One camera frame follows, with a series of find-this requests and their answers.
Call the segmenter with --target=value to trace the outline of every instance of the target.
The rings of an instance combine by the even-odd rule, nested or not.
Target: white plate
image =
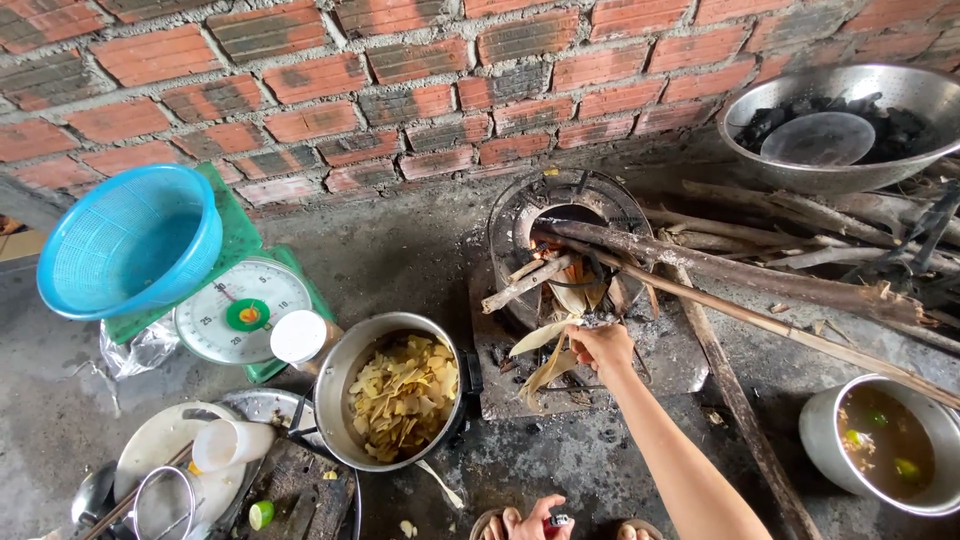
[[[183,420],[181,415],[188,408],[209,410],[223,418],[239,420],[233,411],[203,402],[174,405],[160,411],[133,434],[120,454],[113,484],[114,496],[118,501],[130,493],[148,473],[165,465],[207,424],[203,420]],[[246,468],[246,464],[240,464],[216,473],[200,475],[204,487],[204,503],[198,509],[194,523],[213,522],[227,510],[243,483]]]

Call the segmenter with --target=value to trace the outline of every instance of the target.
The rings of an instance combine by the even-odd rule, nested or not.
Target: blue plastic basket
[[[203,175],[176,164],[137,167],[60,219],[36,285],[50,309],[78,321],[166,306],[210,272],[223,234]]]

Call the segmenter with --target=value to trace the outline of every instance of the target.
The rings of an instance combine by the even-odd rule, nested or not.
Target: green scale
[[[261,248],[259,233],[213,165],[202,163],[196,170],[213,187],[224,224],[213,269],[179,302],[106,319],[107,332],[114,342],[125,343],[172,309],[187,349],[212,362],[242,365],[250,382],[261,383],[287,366],[270,350],[276,321],[298,309],[312,308],[334,323],[336,315],[303,275],[289,246]]]

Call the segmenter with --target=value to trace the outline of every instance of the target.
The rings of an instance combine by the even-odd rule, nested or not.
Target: brick wall
[[[81,196],[212,160],[254,216],[676,144],[810,65],[960,64],[960,0],[0,0],[0,18],[0,174]]]

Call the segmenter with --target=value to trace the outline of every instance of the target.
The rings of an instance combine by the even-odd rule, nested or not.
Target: pot handle
[[[483,392],[483,373],[480,371],[480,355],[473,351],[457,349],[457,355],[464,360],[467,376],[460,377],[463,392],[470,396],[479,396]]]

